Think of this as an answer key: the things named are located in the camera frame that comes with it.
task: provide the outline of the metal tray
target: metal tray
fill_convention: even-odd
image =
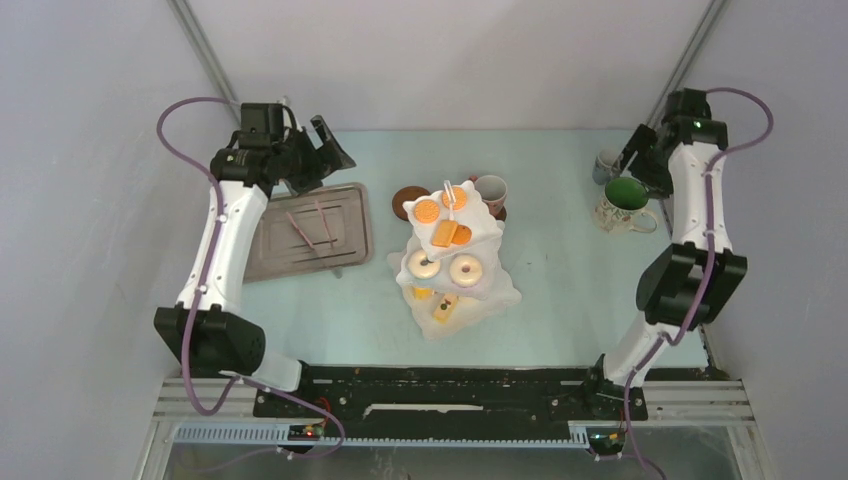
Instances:
[[[321,214],[315,208],[315,200],[324,211],[333,238],[332,246]],[[297,233],[286,212],[294,217],[315,245],[315,250]],[[256,227],[244,282],[361,265],[370,260],[373,253],[374,239],[365,185],[346,183],[320,188],[299,197],[274,196],[268,201],[268,208]]]

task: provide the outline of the white wall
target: white wall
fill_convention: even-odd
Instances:
[[[728,231],[750,270],[711,334],[745,383],[780,478],[844,478],[848,3],[731,3],[687,83],[755,92],[776,125],[727,161]],[[756,107],[714,97],[731,144],[762,131]]]
[[[161,0],[0,2],[0,476],[132,475],[161,379],[153,329],[207,188],[159,146],[159,113],[212,93]],[[202,158],[223,107],[175,115]]]
[[[633,128],[708,3],[191,2],[241,98],[336,130]]]

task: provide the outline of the orange cookie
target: orange cookie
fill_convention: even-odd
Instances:
[[[456,197],[456,203],[453,204],[453,211],[461,210],[462,207],[465,206],[465,203],[468,201],[468,196],[465,194],[465,190],[462,187],[453,187],[453,196]],[[450,199],[448,198],[447,192],[442,193],[442,203],[450,208]]]
[[[439,219],[439,204],[432,200],[421,200],[413,210],[415,219],[421,223],[433,223]]]
[[[471,241],[471,229],[466,227],[465,225],[460,225],[456,227],[456,233],[453,234],[453,239],[451,243],[456,245],[465,245],[466,243]]]

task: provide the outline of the cup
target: cup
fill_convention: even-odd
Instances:
[[[497,175],[483,175],[482,177],[471,177],[474,189],[480,193],[483,203],[489,207],[489,213],[497,216],[503,210],[506,201],[506,182]]]
[[[651,233],[657,229],[660,219],[646,208],[648,189],[629,177],[610,180],[604,187],[601,200],[592,213],[592,221],[607,233],[639,232]],[[652,227],[636,225],[637,217],[654,219]]]
[[[592,169],[592,180],[598,185],[606,185],[621,174],[619,165],[623,156],[618,150],[605,148],[595,157],[595,167]]]

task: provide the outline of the mug handle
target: mug handle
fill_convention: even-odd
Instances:
[[[631,232],[653,233],[654,231],[656,231],[657,227],[660,226],[660,218],[657,216],[656,213],[654,213],[653,210],[648,210],[648,209],[642,210],[641,212],[639,212],[639,215],[647,215],[647,216],[653,218],[654,219],[654,228],[640,227],[639,225],[636,225],[635,223],[631,223],[630,224],[630,231]]]

